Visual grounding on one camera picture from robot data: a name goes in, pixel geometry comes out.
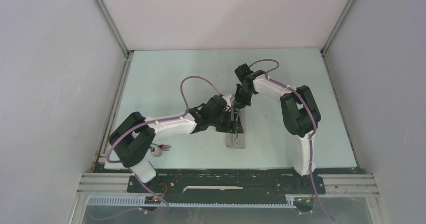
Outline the grey cloth napkin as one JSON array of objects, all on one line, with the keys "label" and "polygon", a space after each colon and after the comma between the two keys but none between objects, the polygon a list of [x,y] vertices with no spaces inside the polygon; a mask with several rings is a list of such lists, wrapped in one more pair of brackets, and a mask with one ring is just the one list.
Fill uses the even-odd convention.
[{"label": "grey cloth napkin", "polygon": [[226,133],[225,138],[225,145],[227,148],[230,149],[245,149],[246,147],[246,136],[244,134],[232,134],[232,133]]}]

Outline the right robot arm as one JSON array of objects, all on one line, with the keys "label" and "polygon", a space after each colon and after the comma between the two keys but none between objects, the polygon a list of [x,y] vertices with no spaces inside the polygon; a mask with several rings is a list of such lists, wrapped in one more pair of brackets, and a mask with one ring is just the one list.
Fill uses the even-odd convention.
[{"label": "right robot arm", "polygon": [[234,73],[240,81],[234,100],[236,109],[249,106],[252,96],[259,93],[279,100],[284,126],[300,139],[293,165],[298,175],[293,177],[292,186],[299,193],[307,192],[312,187],[312,179],[308,175],[315,169],[313,140],[321,120],[311,89],[306,85],[286,85],[272,79],[268,72],[251,70],[247,64],[238,66]]}]

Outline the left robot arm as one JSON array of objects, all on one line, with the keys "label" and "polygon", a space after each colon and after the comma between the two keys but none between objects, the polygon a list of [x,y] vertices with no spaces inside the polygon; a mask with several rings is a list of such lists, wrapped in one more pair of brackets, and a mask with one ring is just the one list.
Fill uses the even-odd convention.
[{"label": "left robot arm", "polygon": [[158,188],[159,179],[146,158],[153,142],[179,134],[195,134],[209,127],[220,133],[244,134],[241,115],[233,108],[233,100],[231,94],[214,95],[207,103],[189,108],[180,115],[162,118],[146,118],[138,111],[133,112],[110,134],[107,160],[111,163],[111,153],[115,153],[118,157],[115,162],[137,176],[146,192],[153,192]]}]

